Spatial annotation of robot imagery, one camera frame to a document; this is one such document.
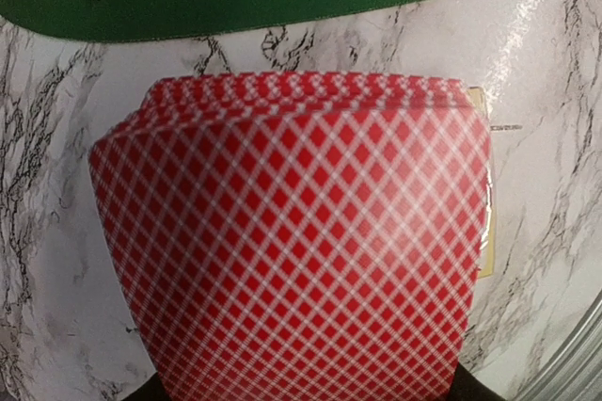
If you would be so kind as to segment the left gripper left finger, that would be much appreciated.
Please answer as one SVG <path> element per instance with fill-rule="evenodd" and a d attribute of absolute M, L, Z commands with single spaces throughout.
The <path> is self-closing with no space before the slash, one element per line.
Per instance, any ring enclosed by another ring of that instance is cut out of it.
<path fill-rule="evenodd" d="M 165 388 L 158 375 L 153 375 L 147 382 L 123 401 L 165 401 Z"/>

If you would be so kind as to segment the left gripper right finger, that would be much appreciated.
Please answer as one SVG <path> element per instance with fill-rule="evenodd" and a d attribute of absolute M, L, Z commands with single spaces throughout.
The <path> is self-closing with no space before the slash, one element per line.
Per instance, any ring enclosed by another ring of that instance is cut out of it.
<path fill-rule="evenodd" d="M 458 364 L 449 391 L 449 401 L 504 401 L 504 398 L 483 385 L 462 364 Z"/>

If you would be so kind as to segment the red playing card deck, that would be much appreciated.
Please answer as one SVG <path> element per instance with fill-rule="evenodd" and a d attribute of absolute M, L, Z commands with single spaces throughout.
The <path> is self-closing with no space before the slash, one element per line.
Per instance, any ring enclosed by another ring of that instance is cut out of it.
<path fill-rule="evenodd" d="M 166 78 L 88 163 L 165 400 L 444 400 L 490 132 L 458 80 Z"/>

